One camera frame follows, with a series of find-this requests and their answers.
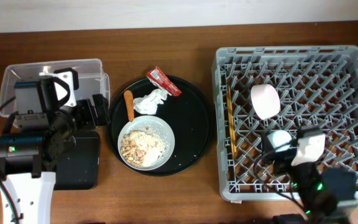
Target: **black tray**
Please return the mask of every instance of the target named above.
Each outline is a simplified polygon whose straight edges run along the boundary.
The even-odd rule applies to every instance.
[[[140,171],[129,167],[119,155],[118,135],[128,122],[124,101],[124,91],[130,90],[134,98],[148,95],[157,87],[147,78],[127,87],[110,107],[111,122],[108,126],[108,139],[116,157],[128,168],[145,175],[166,176],[176,174],[191,167],[209,148],[213,138],[214,119],[212,109],[202,92],[181,78],[169,76],[181,91],[180,96],[168,96],[163,105],[158,106],[155,116],[167,122],[175,135],[175,148],[171,158],[161,167]],[[141,116],[135,111],[135,117]]]

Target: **white bowl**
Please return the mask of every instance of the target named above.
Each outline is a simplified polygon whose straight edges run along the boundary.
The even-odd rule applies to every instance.
[[[150,131],[151,133],[158,135],[166,145],[163,154],[157,159],[154,165],[150,167],[136,167],[131,163],[128,163],[125,160],[124,156],[122,156],[121,154],[121,141],[124,138],[124,135],[135,130]],[[139,116],[135,118],[133,122],[128,122],[122,128],[121,132],[118,135],[117,146],[118,146],[119,155],[128,166],[130,166],[133,169],[148,171],[148,170],[154,170],[164,165],[164,163],[166,163],[169,160],[169,158],[171,158],[173,149],[175,148],[175,137],[173,135],[173,131],[171,127],[163,119],[158,118],[156,116]]]
[[[256,115],[262,120],[271,118],[280,112],[280,98],[272,85],[253,86],[251,89],[251,102]]]

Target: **white wall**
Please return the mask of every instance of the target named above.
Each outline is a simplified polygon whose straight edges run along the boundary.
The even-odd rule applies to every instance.
[[[0,0],[0,32],[346,20],[357,0]]]

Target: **green light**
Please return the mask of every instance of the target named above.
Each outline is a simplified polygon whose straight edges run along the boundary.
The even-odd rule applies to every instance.
[[[317,186],[317,190],[322,190],[323,189],[323,183],[319,183]]]

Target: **white cup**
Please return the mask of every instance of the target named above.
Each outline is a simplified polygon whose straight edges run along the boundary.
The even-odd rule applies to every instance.
[[[251,102],[256,115],[262,120],[271,118],[280,112],[280,98],[272,85],[253,86],[251,89]]]

